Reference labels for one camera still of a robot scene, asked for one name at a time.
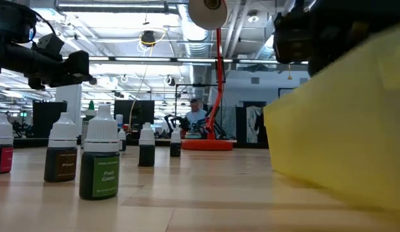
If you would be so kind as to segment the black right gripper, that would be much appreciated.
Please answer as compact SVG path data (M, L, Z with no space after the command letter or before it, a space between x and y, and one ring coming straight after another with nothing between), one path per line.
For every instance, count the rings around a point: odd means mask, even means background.
M380 31L379 0L306 1L296 0L296 54L310 55L311 77Z

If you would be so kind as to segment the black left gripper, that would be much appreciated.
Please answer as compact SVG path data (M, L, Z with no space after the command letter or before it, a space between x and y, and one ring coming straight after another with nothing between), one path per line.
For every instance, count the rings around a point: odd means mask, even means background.
M48 57L36 50L10 43L1 50L1 67L22 73L31 89L43 90L46 85L56 88L93 82L89 58L88 52L79 50L69 54L63 62L61 55Z

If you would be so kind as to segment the small dropper bottle brown label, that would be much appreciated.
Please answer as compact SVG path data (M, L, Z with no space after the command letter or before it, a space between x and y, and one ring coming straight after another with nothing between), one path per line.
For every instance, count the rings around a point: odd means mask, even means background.
M77 129L69 113L63 112L53 123L46 150L45 182L75 179L77 169Z

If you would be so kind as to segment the yellow translucent plastic bin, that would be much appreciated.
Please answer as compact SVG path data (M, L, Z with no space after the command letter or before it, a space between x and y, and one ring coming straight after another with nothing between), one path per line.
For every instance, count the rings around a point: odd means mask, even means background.
M264 109L273 168L400 217L400 25Z

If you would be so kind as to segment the small dropper bottle red label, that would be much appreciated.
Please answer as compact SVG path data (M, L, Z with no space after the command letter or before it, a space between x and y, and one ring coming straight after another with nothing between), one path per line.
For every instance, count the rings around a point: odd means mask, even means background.
M8 122L6 114L0 113L0 174L12 170L14 152L14 136L12 125Z

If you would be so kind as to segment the white pillar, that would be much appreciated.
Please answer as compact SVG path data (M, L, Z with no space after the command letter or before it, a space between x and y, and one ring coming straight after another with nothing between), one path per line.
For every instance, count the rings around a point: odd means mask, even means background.
M67 102L66 111L70 114L71 120L76 124L77 136L81 135L81 98L82 85L75 84L56 88L55 101Z

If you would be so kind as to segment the black standing panel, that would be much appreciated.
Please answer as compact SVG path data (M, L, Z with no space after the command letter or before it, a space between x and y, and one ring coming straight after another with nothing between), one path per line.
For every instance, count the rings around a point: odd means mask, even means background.
M48 138L53 123L67 110L66 102L34 102L32 128L34 138Z

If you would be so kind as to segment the long ceiling light strip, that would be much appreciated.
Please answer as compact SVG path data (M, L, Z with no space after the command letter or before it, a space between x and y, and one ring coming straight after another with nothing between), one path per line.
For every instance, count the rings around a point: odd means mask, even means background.
M103 57L91 56L91 62L102 64L107 62L120 63L214 63L217 59L212 58L178 58L178 57ZM263 59L223 59L225 63L240 64L280 64L276 60Z

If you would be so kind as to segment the dark monitor screen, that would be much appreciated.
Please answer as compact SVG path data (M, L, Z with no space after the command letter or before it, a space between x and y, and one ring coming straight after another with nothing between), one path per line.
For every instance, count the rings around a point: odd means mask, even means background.
M146 122L154 123L154 101L115 100L114 116L122 115L123 124L141 129Z

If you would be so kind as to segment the painted cloth sheet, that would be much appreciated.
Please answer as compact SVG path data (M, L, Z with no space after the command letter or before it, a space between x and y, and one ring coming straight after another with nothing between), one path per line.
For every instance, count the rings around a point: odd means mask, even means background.
M246 108L247 120L247 142L261 143L267 140L263 122L262 108L250 106Z

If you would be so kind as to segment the standing person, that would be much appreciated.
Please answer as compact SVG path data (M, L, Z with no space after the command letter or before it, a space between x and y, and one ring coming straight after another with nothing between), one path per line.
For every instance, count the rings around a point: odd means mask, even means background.
M198 121L205 120L206 111L203 110L197 99L190 100L191 111L186 113L186 119L189 121L190 130L189 133L203 133L205 131L204 126L198 123Z

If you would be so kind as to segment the red desk lamp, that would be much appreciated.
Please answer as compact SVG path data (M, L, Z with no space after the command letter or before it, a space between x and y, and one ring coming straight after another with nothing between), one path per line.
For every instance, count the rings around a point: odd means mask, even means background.
M188 12L194 24L204 30L216 31L216 80L218 84L217 96L210 116L205 118L206 139L189 139L182 143L183 150L198 151L230 151L232 142L216 138L214 131L215 114L224 94L224 58L222 55L221 27L224 25L228 13L225 0L189 0Z

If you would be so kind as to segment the black aluminium table frame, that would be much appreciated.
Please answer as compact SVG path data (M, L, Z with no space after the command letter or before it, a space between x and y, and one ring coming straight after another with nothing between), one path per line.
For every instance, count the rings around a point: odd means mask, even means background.
M156 146L169 146L170 139L157 139L155 141ZM247 148L247 149L268 149L269 145L267 142L258 143L246 143L238 142L237 140L229 140L233 143L233 148ZM48 145L48 139L44 138L15 138L14 148L38 148L46 147Z

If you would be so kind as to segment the corrugated silver duct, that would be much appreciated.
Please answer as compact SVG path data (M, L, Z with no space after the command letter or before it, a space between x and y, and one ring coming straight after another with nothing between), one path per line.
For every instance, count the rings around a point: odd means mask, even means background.
M210 31L195 25L189 16L188 5L180 5L181 30L186 41L185 49L188 58L206 58L211 51ZM192 84L209 84L211 82L211 66L190 65L189 77Z

